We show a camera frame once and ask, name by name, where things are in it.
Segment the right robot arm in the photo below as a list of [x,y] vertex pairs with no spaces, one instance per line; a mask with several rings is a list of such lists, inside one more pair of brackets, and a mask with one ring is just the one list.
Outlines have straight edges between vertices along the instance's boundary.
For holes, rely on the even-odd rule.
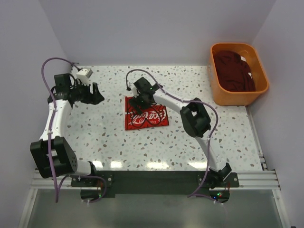
[[207,157],[206,171],[199,187],[201,188],[203,184],[211,189],[221,186],[232,169],[223,156],[215,153],[211,148],[211,136],[217,127],[219,116],[215,113],[216,121],[212,127],[211,118],[205,107],[208,106],[213,111],[215,109],[198,98],[183,100],[171,95],[159,84],[151,85],[144,77],[133,85],[134,87],[127,85],[126,89],[133,94],[130,105],[137,113],[141,114],[152,104],[164,105],[180,114],[184,131],[199,143]]

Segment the white t shirt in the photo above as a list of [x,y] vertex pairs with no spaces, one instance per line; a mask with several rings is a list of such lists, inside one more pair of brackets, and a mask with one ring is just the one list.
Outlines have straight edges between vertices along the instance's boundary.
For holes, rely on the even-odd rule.
[[140,130],[145,128],[169,126],[169,118],[166,106],[152,105],[144,110],[142,114],[137,114],[135,109],[129,104],[131,97],[125,97],[124,128],[126,131]]

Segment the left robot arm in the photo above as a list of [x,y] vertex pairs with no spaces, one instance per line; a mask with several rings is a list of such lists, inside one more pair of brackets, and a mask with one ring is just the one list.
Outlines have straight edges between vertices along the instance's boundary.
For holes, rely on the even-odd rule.
[[91,75],[90,69],[83,68],[75,76],[70,73],[54,76],[55,85],[50,88],[47,99],[49,113],[45,129],[40,139],[30,145],[30,152],[44,179],[66,174],[89,176],[96,172],[91,161],[78,161],[64,137],[76,102],[97,105],[104,101],[98,84],[90,81]]

